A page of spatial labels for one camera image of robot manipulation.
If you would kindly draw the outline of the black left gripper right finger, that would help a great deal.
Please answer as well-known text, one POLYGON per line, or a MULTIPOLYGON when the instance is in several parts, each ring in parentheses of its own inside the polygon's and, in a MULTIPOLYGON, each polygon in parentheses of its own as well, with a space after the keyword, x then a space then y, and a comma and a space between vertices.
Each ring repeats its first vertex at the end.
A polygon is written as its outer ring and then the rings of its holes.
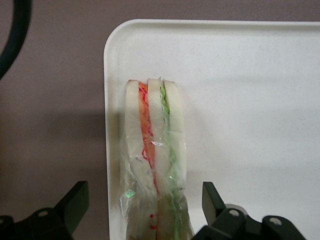
POLYGON ((225 204, 212 182, 202 184, 202 211, 207 224, 194 240, 304 240, 303 234, 288 219, 267 215, 256 221, 244 208, 225 204))

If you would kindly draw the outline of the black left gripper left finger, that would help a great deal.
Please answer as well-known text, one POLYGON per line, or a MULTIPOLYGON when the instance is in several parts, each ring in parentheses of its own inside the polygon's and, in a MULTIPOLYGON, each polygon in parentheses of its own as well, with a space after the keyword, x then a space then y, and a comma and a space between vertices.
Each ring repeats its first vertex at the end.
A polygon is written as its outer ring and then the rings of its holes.
POLYGON ((18 222, 14 222, 12 216, 2 215, 0 238, 72 240, 89 205, 89 184, 87 181, 78 181, 54 207, 41 208, 18 222))

